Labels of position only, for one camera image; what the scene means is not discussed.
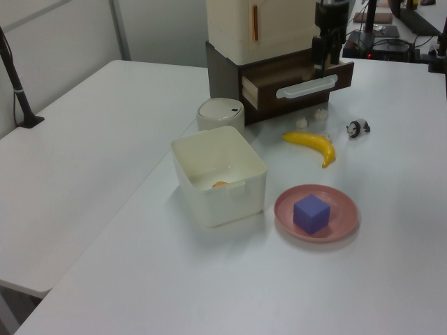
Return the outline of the black Franka gripper body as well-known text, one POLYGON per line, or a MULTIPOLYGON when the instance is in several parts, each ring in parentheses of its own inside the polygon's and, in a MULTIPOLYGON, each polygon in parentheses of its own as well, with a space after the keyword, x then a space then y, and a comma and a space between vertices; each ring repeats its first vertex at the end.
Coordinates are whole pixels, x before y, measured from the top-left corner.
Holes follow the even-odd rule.
POLYGON ((315 24, 321 35, 345 29, 349 19, 349 1, 316 1, 315 24))

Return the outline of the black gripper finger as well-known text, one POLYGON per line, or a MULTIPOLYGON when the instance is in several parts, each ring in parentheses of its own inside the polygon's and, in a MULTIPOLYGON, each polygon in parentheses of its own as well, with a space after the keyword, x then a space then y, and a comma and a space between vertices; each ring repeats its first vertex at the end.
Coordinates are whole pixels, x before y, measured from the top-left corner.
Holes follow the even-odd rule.
POLYGON ((312 38, 312 62, 315 76, 323 76, 323 39, 319 36, 312 38))
POLYGON ((346 42, 345 30, 334 30, 331 35, 330 63, 337 65, 339 63, 340 52, 346 42))

